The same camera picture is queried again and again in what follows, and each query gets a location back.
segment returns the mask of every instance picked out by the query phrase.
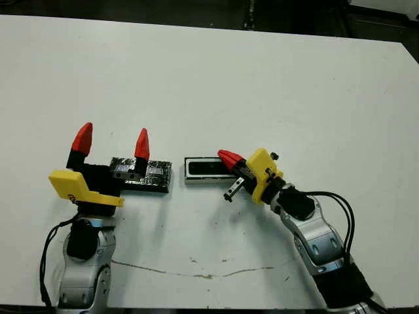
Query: screw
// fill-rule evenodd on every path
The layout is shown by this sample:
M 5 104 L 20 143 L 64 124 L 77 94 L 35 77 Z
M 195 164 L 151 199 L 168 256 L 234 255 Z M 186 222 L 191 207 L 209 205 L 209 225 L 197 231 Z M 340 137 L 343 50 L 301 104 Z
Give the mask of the screw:
M 278 154 L 276 154 L 275 152 L 271 152 L 271 153 L 270 153 L 270 157 L 271 157 L 273 160 L 278 160 L 278 158 L 279 158 Z

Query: yellow plastic part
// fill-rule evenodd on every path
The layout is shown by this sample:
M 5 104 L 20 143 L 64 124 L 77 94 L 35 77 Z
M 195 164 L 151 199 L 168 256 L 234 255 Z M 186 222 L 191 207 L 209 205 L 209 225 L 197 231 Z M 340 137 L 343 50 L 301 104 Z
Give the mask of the yellow plastic part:
M 57 191 L 59 197 L 66 200 L 88 201 L 89 203 L 118 207 L 122 207 L 124 204 L 123 198 L 90 191 L 83 175 L 80 172 L 55 170 L 48 178 L 55 188 L 55 191 Z
M 257 149 L 246 161 L 246 166 L 254 174 L 257 182 L 251 199 L 256 204 L 262 204 L 262 194 L 265 188 L 269 185 L 269 183 L 266 181 L 269 178 L 269 175 L 266 173 L 266 169 L 269 168 L 271 173 L 275 173 L 275 177 L 282 178 L 283 173 L 281 170 L 276 168 L 275 161 L 270 157 L 268 151 L 264 148 Z

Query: red fingertip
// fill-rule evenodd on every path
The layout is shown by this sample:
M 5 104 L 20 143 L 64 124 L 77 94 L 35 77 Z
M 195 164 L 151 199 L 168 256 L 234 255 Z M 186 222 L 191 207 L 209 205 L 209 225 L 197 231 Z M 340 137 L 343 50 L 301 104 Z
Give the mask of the red fingertip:
M 139 134 L 134 157 L 144 158 L 146 160 L 150 158 L 149 135 L 145 128 L 143 128 Z
M 89 155 L 90 147 L 92 146 L 92 132 L 93 124 L 87 122 L 77 133 L 71 149 L 82 152 L 86 156 Z
M 224 149 L 220 149 L 218 151 L 218 157 L 221 158 L 223 163 L 226 165 L 227 169 L 230 171 L 240 160 L 244 159 L 239 154 L 235 154 Z

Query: black cable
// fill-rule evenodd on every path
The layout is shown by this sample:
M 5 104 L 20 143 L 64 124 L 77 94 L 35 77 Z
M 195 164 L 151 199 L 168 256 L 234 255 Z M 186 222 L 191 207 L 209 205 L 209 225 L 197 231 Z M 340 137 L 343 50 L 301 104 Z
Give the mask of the black cable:
M 52 311 L 52 304 L 50 296 L 48 295 L 48 291 L 45 287 L 46 252 L 52 239 L 54 239 L 54 237 L 56 236 L 58 228 L 73 223 L 78 217 L 79 214 L 77 213 L 72 219 L 62 221 L 59 224 L 57 224 L 55 227 L 51 229 L 51 231 L 49 231 L 48 236 L 45 240 L 44 249 L 42 251 L 41 263 L 39 264 L 39 290 L 41 291 L 41 299 L 45 303 L 46 308 L 49 312 Z
M 345 216 L 346 216 L 346 222 L 348 223 L 348 229 L 346 231 L 346 236 L 345 236 L 345 242 L 343 244 L 343 249 L 346 252 L 346 248 L 348 246 L 348 239 L 349 239 L 349 233 L 350 233 L 350 228 L 351 228 L 351 220 L 348 214 L 348 210 L 345 208 L 345 206 L 343 206 L 343 204 L 340 202 L 340 200 L 334 196 L 331 196 L 338 204 L 339 206 L 343 209 Z

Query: white table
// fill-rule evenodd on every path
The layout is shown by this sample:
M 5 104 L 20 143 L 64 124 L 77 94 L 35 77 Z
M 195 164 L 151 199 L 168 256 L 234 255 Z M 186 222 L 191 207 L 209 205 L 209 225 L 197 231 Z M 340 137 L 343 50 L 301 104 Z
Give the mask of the white table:
M 0 43 L 0 304 L 42 304 L 47 231 L 75 213 L 47 177 L 87 121 L 91 164 L 132 156 L 142 127 L 152 159 L 173 163 L 168 195 L 124 195 L 113 256 L 166 273 L 113 264 L 110 307 L 324 306 L 267 206 L 183 182 L 185 156 L 258 147 L 300 189 L 347 197 L 371 288 L 390 307 L 418 303 L 419 66 L 401 44 L 18 16 L 0 16 Z M 48 252 L 54 301 L 67 233 Z

